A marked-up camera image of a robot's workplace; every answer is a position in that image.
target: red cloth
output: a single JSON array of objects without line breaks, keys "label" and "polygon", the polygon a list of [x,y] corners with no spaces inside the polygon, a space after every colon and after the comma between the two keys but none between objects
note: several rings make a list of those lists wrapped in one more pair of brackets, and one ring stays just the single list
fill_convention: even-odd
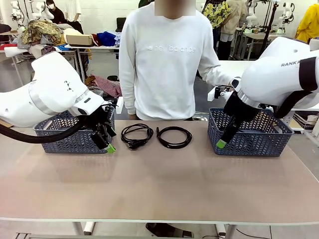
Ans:
[{"label": "red cloth", "polygon": [[0,51],[4,51],[5,47],[13,47],[13,46],[18,46],[18,44],[4,44],[0,46]]},{"label": "red cloth", "polygon": [[100,76],[94,76],[94,83],[100,87],[104,93],[108,94],[112,97],[120,97],[122,96],[122,90],[119,82],[113,82],[108,79],[104,79]]}]

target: black shirt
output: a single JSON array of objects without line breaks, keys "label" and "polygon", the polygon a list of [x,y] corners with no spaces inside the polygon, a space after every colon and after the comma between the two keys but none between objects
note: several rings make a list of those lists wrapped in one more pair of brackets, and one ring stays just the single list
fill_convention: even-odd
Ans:
[{"label": "black shirt", "polygon": [[59,24],[59,23],[66,23],[65,17],[63,12],[58,9],[57,7],[55,7],[55,11],[53,11],[52,9],[49,9],[50,13],[53,14],[54,19],[52,19],[51,21],[53,23]]}]

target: beige shirt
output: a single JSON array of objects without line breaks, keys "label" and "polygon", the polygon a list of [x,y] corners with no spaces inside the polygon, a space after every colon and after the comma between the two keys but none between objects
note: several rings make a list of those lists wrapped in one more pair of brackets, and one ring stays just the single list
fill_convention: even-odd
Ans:
[{"label": "beige shirt", "polygon": [[243,0],[227,0],[228,5],[233,9],[230,20],[221,27],[221,33],[234,34],[239,20],[248,14],[247,7]]}]

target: black hair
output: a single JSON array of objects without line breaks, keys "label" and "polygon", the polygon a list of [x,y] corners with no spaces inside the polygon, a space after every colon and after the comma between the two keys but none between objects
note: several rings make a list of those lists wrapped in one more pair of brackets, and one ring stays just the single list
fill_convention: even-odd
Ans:
[{"label": "black hair", "polygon": [[50,4],[54,4],[54,5],[55,5],[55,3],[54,3],[53,0],[46,0],[46,4],[47,4],[47,5],[50,5]]}]

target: white shirt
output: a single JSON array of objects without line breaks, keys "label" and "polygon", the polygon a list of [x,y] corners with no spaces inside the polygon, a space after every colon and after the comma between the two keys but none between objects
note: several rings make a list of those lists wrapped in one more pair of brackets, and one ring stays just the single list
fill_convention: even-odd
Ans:
[{"label": "white shirt", "polygon": [[195,114],[197,69],[213,85],[232,79],[220,70],[213,30],[200,12],[170,20],[154,3],[132,12],[120,44],[120,83],[130,115],[142,120],[184,120]]},{"label": "white shirt", "polygon": [[68,21],[74,21],[77,13],[82,14],[80,0],[65,0],[65,12],[68,14]]}]

